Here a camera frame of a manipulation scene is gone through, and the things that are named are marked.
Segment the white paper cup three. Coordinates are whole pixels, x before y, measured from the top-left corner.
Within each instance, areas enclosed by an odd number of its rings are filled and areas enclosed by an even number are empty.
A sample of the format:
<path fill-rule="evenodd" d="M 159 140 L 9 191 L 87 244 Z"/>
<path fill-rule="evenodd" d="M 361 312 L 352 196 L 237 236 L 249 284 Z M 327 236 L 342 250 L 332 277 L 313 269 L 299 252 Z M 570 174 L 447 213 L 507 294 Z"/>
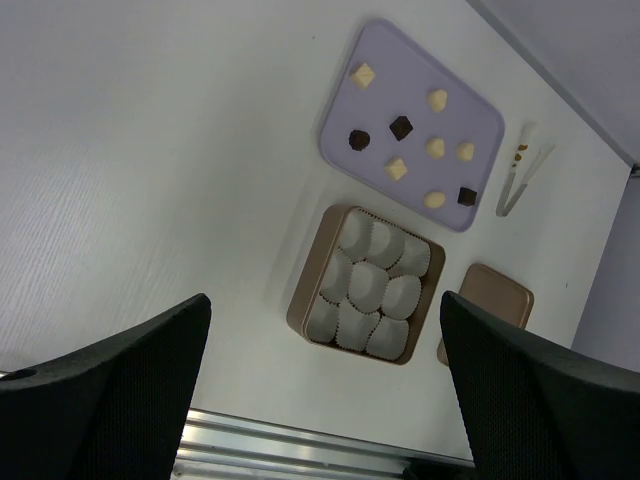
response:
<path fill-rule="evenodd" d="M 428 271 L 431 260 L 431 248 L 428 242 L 407 235 L 404 251 L 399 260 L 389 269 L 390 277 L 413 275 L 418 278 Z"/>

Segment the white shell chocolate top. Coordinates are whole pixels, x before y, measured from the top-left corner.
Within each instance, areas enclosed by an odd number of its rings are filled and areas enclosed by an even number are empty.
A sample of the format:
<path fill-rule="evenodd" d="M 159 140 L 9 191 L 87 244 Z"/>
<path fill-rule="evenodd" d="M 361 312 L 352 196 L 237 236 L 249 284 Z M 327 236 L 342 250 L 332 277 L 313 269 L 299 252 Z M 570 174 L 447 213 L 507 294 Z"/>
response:
<path fill-rule="evenodd" d="M 440 113 L 446 108 L 448 92 L 444 89 L 433 90 L 428 94 L 427 100 L 431 110 Z"/>

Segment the dark round fluted chocolate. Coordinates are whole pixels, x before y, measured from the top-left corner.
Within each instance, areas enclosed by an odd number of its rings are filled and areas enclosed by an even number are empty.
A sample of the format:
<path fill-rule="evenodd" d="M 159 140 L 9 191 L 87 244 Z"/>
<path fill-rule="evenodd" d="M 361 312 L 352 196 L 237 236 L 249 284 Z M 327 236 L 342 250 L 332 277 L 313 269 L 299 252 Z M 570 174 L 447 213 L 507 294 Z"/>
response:
<path fill-rule="evenodd" d="M 361 152 L 365 150 L 371 142 L 371 137 L 368 132 L 363 130 L 354 129 L 350 132 L 348 137 L 348 144 L 352 150 Z"/>

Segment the white paper cup nine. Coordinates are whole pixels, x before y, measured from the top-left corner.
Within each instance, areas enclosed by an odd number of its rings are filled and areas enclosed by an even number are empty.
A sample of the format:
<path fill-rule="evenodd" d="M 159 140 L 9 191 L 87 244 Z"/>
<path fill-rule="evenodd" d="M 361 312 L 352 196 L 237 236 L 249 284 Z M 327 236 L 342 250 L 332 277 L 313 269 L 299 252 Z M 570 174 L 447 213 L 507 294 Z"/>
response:
<path fill-rule="evenodd" d="M 409 335 L 409 323 L 383 316 L 372 332 L 365 348 L 370 356 L 397 360 L 405 351 Z"/>

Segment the white paper cup eight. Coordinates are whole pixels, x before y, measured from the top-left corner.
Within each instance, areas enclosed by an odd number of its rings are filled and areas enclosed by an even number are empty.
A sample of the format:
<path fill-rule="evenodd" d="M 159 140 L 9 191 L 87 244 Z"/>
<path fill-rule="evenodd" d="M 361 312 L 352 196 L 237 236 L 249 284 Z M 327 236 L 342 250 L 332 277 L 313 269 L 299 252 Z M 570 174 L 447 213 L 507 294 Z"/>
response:
<path fill-rule="evenodd" d="M 363 313 L 348 300 L 343 301 L 338 307 L 338 346 L 355 352 L 364 351 L 379 320 L 378 312 Z"/>

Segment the white shell chocolate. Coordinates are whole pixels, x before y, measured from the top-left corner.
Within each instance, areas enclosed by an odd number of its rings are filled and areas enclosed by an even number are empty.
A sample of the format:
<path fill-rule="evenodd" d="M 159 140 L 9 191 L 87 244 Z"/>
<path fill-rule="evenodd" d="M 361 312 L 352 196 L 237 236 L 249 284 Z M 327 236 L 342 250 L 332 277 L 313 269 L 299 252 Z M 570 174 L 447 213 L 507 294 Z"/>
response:
<path fill-rule="evenodd" d="M 473 159 L 475 146 L 473 143 L 465 141 L 456 147 L 456 156 L 460 161 L 469 162 Z"/>
<path fill-rule="evenodd" d="M 428 94 L 427 100 L 431 110 L 440 113 L 446 108 L 448 92 L 444 89 L 433 90 Z"/>
<path fill-rule="evenodd" d="M 433 159 L 441 159 L 446 154 L 445 141 L 440 137 L 432 137 L 427 141 L 426 151 Z"/>
<path fill-rule="evenodd" d="M 446 203 L 446 195 L 441 191 L 430 191 L 424 197 L 424 205 L 428 209 L 439 209 Z"/>

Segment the aluminium front rail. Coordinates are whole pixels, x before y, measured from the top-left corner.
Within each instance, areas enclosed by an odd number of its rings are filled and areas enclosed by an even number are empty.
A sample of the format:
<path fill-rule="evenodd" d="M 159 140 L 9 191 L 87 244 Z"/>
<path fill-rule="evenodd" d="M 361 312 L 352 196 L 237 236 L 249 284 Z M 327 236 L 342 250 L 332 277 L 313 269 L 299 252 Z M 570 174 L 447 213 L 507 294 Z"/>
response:
<path fill-rule="evenodd" d="M 187 415 L 173 479 L 475 479 L 469 460 L 205 410 Z"/>

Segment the white square chocolate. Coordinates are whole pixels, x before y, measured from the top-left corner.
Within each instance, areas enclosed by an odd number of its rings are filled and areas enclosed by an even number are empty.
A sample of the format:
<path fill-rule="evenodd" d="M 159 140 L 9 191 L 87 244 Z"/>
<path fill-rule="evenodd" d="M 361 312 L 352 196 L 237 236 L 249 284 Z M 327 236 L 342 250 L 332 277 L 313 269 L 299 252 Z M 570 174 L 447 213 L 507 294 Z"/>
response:
<path fill-rule="evenodd" d="M 387 176 L 393 182 L 398 182 L 408 173 L 408 167 L 399 156 L 391 158 L 384 166 Z"/>
<path fill-rule="evenodd" d="M 351 81 L 361 90 L 366 90 L 375 77 L 374 70 L 367 63 L 362 63 L 350 75 Z"/>

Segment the white steel tongs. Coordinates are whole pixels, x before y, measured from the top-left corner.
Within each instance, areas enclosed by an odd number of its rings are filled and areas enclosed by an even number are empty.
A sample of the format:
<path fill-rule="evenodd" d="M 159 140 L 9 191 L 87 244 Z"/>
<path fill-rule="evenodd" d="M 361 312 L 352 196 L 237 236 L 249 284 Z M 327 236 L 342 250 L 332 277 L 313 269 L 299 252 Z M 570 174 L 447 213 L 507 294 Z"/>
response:
<path fill-rule="evenodd" d="M 522 126 L 516 148 L 511 157 L 509 171 L 504 180 L 496 205 L 495 213 L 498 217 L 504 218 L 511 213 L 536 173 L 556 149 L 555 144 L 543 144 L 538 149 L 534 159 L 528 165 L 528 168 L 522 175 L 519 183 L 515 184 L 516 179 L 522 170 L 521 166 L 524 164 L 525 159 L 531 155 L 533 140 L 537 130 L 538 124 L 534 121 L 527 121 Z"/>

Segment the gold tin lid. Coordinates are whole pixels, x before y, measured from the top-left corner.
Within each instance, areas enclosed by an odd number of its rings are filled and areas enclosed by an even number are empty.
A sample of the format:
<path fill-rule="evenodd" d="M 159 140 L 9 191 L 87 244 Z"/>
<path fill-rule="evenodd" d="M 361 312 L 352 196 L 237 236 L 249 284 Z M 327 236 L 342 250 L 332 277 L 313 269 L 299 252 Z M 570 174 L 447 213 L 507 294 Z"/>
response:
<path fill-rule="evenodd" d="M 468 268 L 458 294 L 520 329 L 526 328 L 535 301 L 527 287 L 481 263 Z"/>

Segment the white paper cup one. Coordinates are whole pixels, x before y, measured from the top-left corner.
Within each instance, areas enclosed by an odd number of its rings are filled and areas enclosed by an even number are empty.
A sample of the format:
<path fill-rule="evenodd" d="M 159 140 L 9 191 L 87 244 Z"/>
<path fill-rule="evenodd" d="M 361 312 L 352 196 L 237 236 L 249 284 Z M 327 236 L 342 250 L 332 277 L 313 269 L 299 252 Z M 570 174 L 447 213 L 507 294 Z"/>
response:
<path fill-rule="evenodd" d="M 360 209 L 353 209 L 345 217 L 338 246 L 352 262 L 359 262 L 368 253 L 372 231 L 372 217 Z"/>

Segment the dark square chocolate corner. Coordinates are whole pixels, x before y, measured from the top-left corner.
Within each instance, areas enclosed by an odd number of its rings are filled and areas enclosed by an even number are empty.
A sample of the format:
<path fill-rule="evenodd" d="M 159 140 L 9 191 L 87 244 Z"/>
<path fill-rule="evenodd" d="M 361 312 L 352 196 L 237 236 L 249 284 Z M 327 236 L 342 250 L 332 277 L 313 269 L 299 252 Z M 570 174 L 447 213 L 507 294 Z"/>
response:
<path fill-rule="evenodd" d="M 468 187 L 461 187 L 457 198 L 457 203 L 465 207 L 472 207 L 476 204 L 478 193 Z"/>

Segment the white paper cup five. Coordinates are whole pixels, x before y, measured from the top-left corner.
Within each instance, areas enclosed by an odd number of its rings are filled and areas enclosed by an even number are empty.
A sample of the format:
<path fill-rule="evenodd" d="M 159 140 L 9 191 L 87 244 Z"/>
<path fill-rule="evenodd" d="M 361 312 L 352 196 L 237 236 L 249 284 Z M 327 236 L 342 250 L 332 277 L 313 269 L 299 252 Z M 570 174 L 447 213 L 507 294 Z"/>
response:
<path fill-rule="evenodd" d="M 348 298 L 358 310 L 373 312 L 381 307 L 388 282 L 386 270 L 367 261 L 355 263 Z"/>

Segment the white square chocolate near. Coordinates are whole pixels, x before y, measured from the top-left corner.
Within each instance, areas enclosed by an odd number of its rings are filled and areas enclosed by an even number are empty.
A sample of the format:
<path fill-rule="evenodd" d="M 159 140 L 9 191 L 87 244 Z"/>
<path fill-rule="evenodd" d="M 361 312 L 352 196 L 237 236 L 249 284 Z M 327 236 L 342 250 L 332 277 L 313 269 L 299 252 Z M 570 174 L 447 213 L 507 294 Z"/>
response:
<path fill-rule="evenodd" d="M 393 182 L 398 182 L 408 173 L 408 167 L 399 156 L 391 158 L 384 166 L 387 176 Z"/>

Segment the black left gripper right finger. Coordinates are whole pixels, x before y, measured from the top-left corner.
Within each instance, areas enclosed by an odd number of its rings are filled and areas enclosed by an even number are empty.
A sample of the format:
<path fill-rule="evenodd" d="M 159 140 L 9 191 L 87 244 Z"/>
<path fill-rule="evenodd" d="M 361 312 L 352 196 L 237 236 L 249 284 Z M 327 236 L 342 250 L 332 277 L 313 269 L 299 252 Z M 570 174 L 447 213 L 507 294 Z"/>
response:
<path fill-rule="evenodd" d="M 636 479 L 639 375 L 447 291 L 440 325 L 482 479 Z"/>

